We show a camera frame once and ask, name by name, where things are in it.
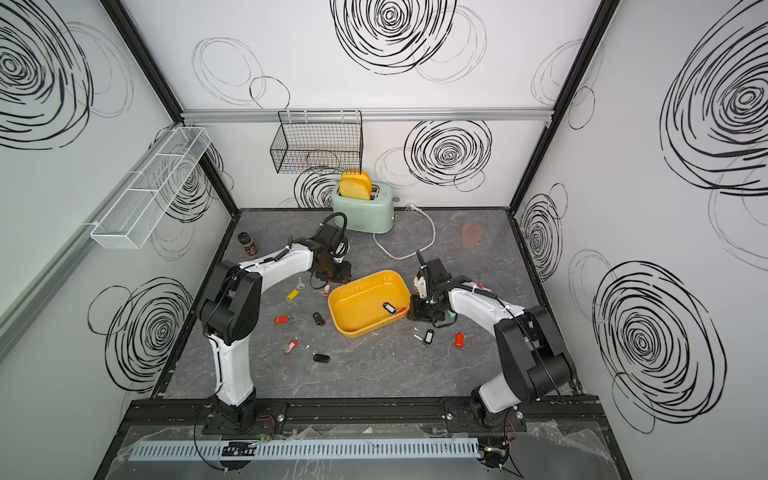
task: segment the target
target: wall-mounted basket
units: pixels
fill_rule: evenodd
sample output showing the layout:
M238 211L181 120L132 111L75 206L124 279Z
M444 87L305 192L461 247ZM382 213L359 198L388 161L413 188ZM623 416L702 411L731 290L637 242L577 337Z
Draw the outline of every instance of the wall-mounted basket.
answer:
M139 249L210 145L204 128L178 127L112 205L91 238L104 248Z
M358 110L281 111L270 153L278 174L311 167L362 170L362 115Z

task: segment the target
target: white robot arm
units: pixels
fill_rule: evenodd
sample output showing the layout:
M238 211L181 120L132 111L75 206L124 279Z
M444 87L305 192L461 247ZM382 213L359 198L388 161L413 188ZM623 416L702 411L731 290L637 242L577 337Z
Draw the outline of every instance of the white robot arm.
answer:
M573 360L545 308L513 305L464 276L451 277L440 259L425 262L421 252L418 257L408 317L442 328L453 323L445 322L450 310L496 338L502 372L472 393L485 415L532 402L571 380Z
M298 273L311 271L323 281L346 283L351 266L343 261L345 228L326 218L314 237L289 240L266 257L214 268L197 316L214 349L218 408L238 424L252 408L248 342L258 320L261 293ZM531 402L571 379L573 362L560 333L540 306L524 309L499 299L463 276L453 278L439 259L424 262L414 280L408 317L447 325L445 311L469 317L495 336L502 372L472 393L482 415L489 416L521 402Z

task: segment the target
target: red key tag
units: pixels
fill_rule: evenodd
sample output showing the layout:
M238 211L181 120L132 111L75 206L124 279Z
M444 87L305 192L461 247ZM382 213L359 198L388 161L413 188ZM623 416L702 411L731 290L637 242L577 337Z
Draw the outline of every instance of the red key tag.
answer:
M296 348L296 345L299 345L299 340L294 338L290 342L288 342L288 345L283 347L283 353L285 353L286 355L290 355L293 349Z

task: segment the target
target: yellow plastic tray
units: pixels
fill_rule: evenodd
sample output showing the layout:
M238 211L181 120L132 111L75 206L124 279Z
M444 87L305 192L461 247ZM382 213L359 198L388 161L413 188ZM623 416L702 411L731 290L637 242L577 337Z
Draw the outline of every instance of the yellow plastic tray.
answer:
M397 310L390 315L383 305L389 302ZM339 286L328 297L333 324L350 339L400 320L411 306L411 293L395 271L382 270L373 275Z

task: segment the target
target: mint green toaster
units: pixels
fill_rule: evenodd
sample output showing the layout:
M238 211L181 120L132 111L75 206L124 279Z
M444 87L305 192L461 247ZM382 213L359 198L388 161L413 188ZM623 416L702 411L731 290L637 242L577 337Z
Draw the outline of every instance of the mint green toaster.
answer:
M339 186L333 190L331 206L334 212L346 215L346 229L367 233L387 233L395 221L392 188L387 184L372 184L371 200L342 197ZM336 217L341 227L343 218Z

